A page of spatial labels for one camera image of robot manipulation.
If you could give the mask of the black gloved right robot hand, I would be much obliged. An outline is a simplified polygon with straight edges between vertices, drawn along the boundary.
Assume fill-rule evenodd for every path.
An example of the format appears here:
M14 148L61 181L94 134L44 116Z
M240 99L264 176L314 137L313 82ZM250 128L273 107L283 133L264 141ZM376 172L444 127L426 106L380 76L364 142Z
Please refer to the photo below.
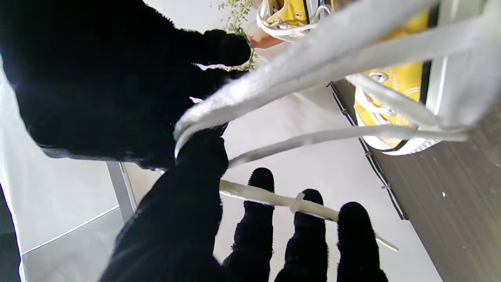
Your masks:
M251 57L142 0L2 0L1 58L27 133L50 158L174 165L175 124Z

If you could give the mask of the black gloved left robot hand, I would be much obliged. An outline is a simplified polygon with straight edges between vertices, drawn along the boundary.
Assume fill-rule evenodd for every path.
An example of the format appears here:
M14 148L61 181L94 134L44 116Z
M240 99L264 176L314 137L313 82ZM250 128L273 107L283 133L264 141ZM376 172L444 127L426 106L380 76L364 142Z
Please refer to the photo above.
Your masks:
M118 234L99 282L268 282L274 207L244 202L232 252L214 257L223 209L220 179L229 161L219 126L195 134ZM357 202L338 215L337 282L388 282L370 216ZM327 282L324 219L294 214L285 264L275 282Z

